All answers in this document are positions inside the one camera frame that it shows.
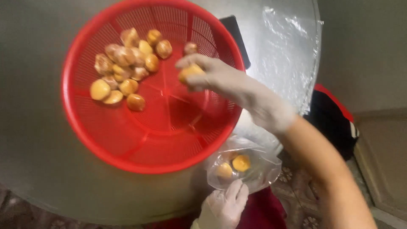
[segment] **wall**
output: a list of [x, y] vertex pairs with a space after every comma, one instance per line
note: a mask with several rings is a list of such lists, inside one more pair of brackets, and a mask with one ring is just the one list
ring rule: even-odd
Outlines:
[[407, 107], [407, 1], [318, 0], [318, 82], [351, 112]]

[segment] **basket rim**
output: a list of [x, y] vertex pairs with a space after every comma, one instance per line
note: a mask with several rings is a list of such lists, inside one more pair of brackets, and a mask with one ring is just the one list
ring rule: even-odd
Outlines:
[[211, 25], [212, 28], [216, 29], [230, 46], [232, 57], [235, 61], [235, 68], [245, 71], [243, 58], [232, 35], [215, 16], [213, 16], [210, 12], [206, 11], [202, 7], [186, 0], [125, 0], [115, 3], [99, 12], [90, 21], [88, 21], [85, 26], [81, 28], [79, 33], [74, 38], [62, 68], [61, 99], [63, 109], [66, 113], [67, 120], [71, 128], [78, 136], [79, 140], [98, 158], [116, 168], [129, 172], [140, 174], [164, 174], [191, 167], [199, 162], [202, 162], [213, 152], [215, 152], [232, 133], [240, 117], [242, 108], [236, 105], [237, 108], [235, 109], [237, 109], [237, 111], [229, 120], [225, 128], [222, 130], [222, 133], [219, 135], [219, 137], [208, 144], [205, 149], [203, 149], [195, 156], [179, 163], [152, 166], [137, 164], [134, 162], [126, 161], [124, 159], [120, 159], [119, 157], [113, 156], [106, 149], [101, 147], [80, 122], [79, 116], [74, 108], [73, 98], [71, 97], [70, 93], [72, 91], [72, 84], [70, 82], [72, 81], [74, 76], [73, 69], [76, 69], [76, 66], [78, 65], [77, 60], [79, 59], [81, 50], [86, 45], [86, 41], [88, 41], [106, 22], [115, 18], [118, 14], [137, 7], [151, 6], [175, 7], [191, 12], [195, 16], [203, 19], [205, 22]]

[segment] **plastic wrap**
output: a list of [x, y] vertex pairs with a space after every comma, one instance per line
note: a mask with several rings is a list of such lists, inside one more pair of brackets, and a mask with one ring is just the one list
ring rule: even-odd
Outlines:
[[[323, 22], [316, 20], [319, 11], [315, 0], [312, 7], [314, 18], [297, 16], [288, 8], [264, 7], [256, 55], [251, 57], [252, 67], [247, 70], [249, 76], [272, 89], [300, 115], [309, 111], [319, 66]], [[277, 160], [282, 150], [278, 139], [256, 126], [246, 110], [234, 133], [265, 147], [269, 160]]]
[[[249, 162], [245, 171], [236, 165], [241, 157]], [[232, 136], [208, 158], [208, 184], [226, 190], [234, 180], [242, 179], [249, 187], [249, 193], [263, 189], [274, 182], [281, 171], [281, 161], [268, 160], [267, 157], [265, 148], [245, 138]]]

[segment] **clear plastic bag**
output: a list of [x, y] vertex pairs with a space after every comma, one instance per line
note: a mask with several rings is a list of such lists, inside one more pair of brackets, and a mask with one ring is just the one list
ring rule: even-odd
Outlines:
[[253, 193], [273, 183], [280, 172], [280, 159], [271, 158], [265, 148], [238, 136], [230, 137], [207, 159], [208, 184], [221, 190], [242, 179]]

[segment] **hand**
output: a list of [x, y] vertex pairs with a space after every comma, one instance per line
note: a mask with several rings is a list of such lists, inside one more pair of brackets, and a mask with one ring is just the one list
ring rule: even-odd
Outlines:
[[294, 122], [295, 113], [289, 104], [265, 85], [219, 59], [192, 54], [180, 59], [175, 66], [185, 68], [193, 63], [206, 75], [187, 77], [191, 91], [209, 89], [218, 93], [248, 110], [254, 124], [273, 134], [284, 133]]
[[192, 228], [235, 229], [245, 208], [249, 188], [242, 180], [235, 180], [227, 191], [213, 191], [202, 204], [201, 215]]

